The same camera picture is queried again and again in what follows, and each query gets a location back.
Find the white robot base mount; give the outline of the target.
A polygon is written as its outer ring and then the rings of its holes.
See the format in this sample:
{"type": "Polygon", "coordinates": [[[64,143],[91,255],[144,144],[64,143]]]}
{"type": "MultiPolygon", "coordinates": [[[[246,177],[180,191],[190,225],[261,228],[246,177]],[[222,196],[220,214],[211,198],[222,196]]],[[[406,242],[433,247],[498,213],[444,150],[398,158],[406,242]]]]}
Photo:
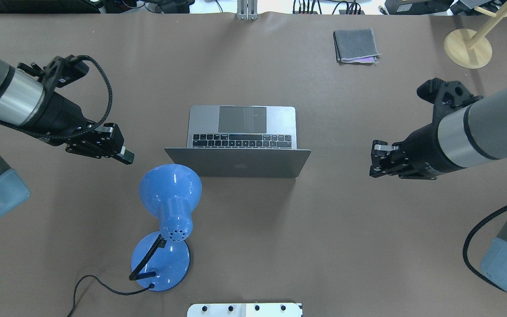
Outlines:
{"type": "Polygon", "coordinates": [[[197,303],[187,317],[303,317],[302,304],[294,302],[197,303]]]}

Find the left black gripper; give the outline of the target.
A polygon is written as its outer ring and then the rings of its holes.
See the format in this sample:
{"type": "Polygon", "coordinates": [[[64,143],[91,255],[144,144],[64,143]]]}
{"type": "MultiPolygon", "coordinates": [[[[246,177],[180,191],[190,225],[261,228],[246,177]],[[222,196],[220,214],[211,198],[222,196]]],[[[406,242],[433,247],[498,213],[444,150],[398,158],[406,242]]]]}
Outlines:
{"type": "MultiPolygon", "coordinates": [[[[86,119],[79,106],[61,95],[52,95],[29,121],[29,130],[37,134],[68,136],[92,128],[95,122],[86,119]]],[[[67,144],[66,151],[100,158],[113,157],[126,165],[133,164],[135,155],[124,147],[124,138],[115,123],[99,126],[84,135],[67,140],[46,139],[51,146],[67,144]]]]}

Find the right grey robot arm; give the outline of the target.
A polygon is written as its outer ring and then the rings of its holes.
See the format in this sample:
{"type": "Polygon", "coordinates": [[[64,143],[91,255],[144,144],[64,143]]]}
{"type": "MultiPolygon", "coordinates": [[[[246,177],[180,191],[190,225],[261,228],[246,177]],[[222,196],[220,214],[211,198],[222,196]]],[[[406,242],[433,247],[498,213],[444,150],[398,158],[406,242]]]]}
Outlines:
{"type": "MultiPolygon", "coordinates": [[[[369,175],[401,179],[436,179],[439,175],[507,158],[507,88],[487,98],[471,94],[459,81],[433,78],[417,88],[433,105],[431,123],[402,142],[374,140],[369,175]]],[[[507,292],[507,221],[491,241],[480,270],[471,267],[467,249],[474,234],[507,211],[491,213],[467,235],[463,260],[479,278],[507,292]]]]}

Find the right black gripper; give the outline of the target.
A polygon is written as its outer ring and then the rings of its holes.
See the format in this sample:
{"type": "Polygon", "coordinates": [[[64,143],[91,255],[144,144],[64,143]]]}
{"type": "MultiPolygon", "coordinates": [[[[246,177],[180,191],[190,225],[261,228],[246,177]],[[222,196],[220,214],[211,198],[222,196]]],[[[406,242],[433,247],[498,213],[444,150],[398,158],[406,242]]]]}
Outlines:
{"type": "Polygon", "coordinates": [[[412,132],[402,142],[388,145],[373,140],[369,175],[378,178],[398,175],[403,179],[436,179],[453,171],[453,163],[443,154],[438,143],[435,124],[412,132]]]}

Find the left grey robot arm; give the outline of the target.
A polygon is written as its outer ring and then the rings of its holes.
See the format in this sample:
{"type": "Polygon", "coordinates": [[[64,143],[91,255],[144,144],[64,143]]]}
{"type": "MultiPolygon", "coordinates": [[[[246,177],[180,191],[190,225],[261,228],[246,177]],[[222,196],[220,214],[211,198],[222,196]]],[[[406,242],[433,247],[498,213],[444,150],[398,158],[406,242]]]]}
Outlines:
{"type": "MultiPolygon", "coordinates": [[[[96,60],[87,55],[55,57],[45,67],[20,63],[13,67],[0,60],[0,125],[30,135],[51,146],[65,144],[66,152],[133,163],[120,128],[107,124],[113,101],[111,84],[96,60]],[[107,88],[107,107],[99,121],[89,120],[78,104],[57,88],[81,79],[91,62],[107,88]]],[[[30,191],[15,169],[0,156],[0,217],[26,201],[30,191]]]]}

